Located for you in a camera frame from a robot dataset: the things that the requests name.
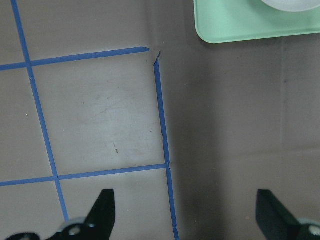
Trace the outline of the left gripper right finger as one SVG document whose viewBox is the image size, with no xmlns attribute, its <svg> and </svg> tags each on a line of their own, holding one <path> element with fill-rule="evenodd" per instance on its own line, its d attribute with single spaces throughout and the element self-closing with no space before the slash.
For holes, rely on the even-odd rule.
<svg viewBox="0 0 320 240">
<path fill-rule="evenodd" d="M 258 189 L 255 218 L 267 240 L 318 240 L 320 223 L 297 219 L 268 189 Z"/>
</svg>

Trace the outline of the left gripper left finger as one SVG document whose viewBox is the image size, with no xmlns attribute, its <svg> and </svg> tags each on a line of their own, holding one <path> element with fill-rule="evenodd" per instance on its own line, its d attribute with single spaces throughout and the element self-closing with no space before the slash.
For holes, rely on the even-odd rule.
<svg viewBox="0 0 320 240">
<path fill-rule="evenodd" d="M 55 240 L 108 240 L 116 221 L 115 192 L 103 189 L 88 215 L 71 221 L 53 236 Z"/>
</svg>

